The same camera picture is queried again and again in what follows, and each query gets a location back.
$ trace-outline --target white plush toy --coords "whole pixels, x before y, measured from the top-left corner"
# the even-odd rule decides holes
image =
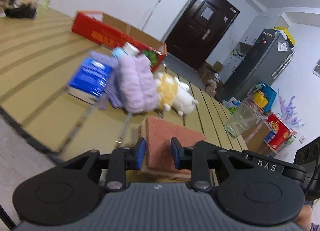
[[[196,104],[199,104],[199,101],[195,100],[185,88],[178,84],[178,93],[173,100],[172,107],[178,112],[180,116],[193,112],[196,108]]]
[[[199,102],[195,100],[188,91],[188,84],[180,82],[177,77],[173,78],[165,73],[156,73],[158,108],[170,111],[175,108],[180,116],[191,113]]]

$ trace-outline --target yellow basket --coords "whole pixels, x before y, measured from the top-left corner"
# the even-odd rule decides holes
[[[263,109],[269,103],[269,101],[264,97],[264,94],[259,90],[253,94],[253,101],[261,109]]]

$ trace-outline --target yellow plush toy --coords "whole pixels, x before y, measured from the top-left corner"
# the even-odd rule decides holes
[[[158,108],[170,111],[173,100],[178,93],[178,83],[166,73],[156,73],[155,82],[157,84]]]

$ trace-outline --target wooden table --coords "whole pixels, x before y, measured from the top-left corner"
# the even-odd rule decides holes
[[[111,153],[126,120],[126,112],[111,105],[92,108],[66,92],[65,84],[88,50],[110,54],[70,31],[72,18],[50,10],[35,20],[0,19],[0,105],[6,120],[29,144],[44,152],[57,152],[68,160],[90,149]],[[168,69],[172,76],[178,76]],[[163,118],[204,133],[208,142],[226,149],[246,149],[242,137],[224,130],[228,110],[185,79],[199,101],[197,110],[182,118],[175,111]],[[124,145],[137,141],[137,127],[148,115],[134,115]]]

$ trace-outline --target gray refrigerator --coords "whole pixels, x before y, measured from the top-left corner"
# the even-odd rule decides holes
[[[285,41],[278,30],[264,29],[231,77],[218,89],[216,99],[243,100],[254,85],[260,82],[271,85],[292,53],[289,47],[287,51],[279,51],[278,41]]]

